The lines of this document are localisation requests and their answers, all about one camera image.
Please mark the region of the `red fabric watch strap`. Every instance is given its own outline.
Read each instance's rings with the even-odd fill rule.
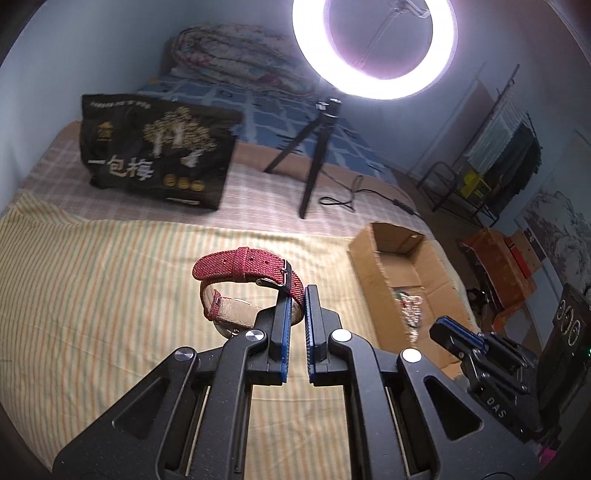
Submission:
[[[220,293],[209,287],[213,283],[225,281],[248,283],[261,278],[272,280],[278,285],[286,280],[285,261],[265,250],[240,247],[236,250],[226,250],[206,255],[198,260],[193,267],[193,277],[202,282],[201,300],[204,314],[209,320],[219,320],[226,324],[245,327],[254,323],[254,319],[228,318],[240,315],[239,300],[226,299]],[[298,323],[304,315],[304,286],[299,277],[291,272],[291,288],[289,295],[295,300],[292,312],[292,325]],[[244,307],[244,312],[252,316],[252,307]]]

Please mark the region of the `black gripper frame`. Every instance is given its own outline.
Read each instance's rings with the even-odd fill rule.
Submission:
[[[354,333],[336,340],[340,318],[314,285],[306,315],[310,382],[343,387],[353,480],[529,480],[539,471],[533,451],[425,356],[385,352]]]
[[[291,302],[280,291],[249,332],[169,355],[58,454],[56,479],[242,479],[252,386],[287,375]]]
[[[523,442],[554,431],[544,425],[537,395],[537,356],[495,332],[474,334],[449,317],[438,318],[429,334],[462,361],[469,392]]]

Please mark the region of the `blue patterned mattress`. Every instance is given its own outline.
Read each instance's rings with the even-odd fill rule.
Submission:
[[[244,120],[239,139],[280,150],[317,117],[318,111],[314,100],[310,99],[276,98],[233,85],[214,85],[172,76],[163,76],[138,93],[163,100],[240,110]],[[316,136],[312,135],[300,144],[296,152],[312,157],[315,145]],[[344,118],[339,119],[331,136],[326,161],[397,184],[390,169]]]

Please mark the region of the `gold tree graphic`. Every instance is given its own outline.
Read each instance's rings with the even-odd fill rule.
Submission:
[[[190,150],[190,155],[181,159],[188,167],[194,167],[203,152],[217,147],[217,142],[209,135],[209,129],[199,125],[191,116],[191,110],[186,107],[167,112],[153,124],[146,125],[144,138],[154,146],[154,158],[162,154],[162,147],[166,144],[172,144],[173,148]]]

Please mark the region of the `black shopping bag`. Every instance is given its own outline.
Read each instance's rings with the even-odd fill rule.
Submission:
[[[242,114],[141,95],[84,95],[80,150],[99,188],[219,207]]]

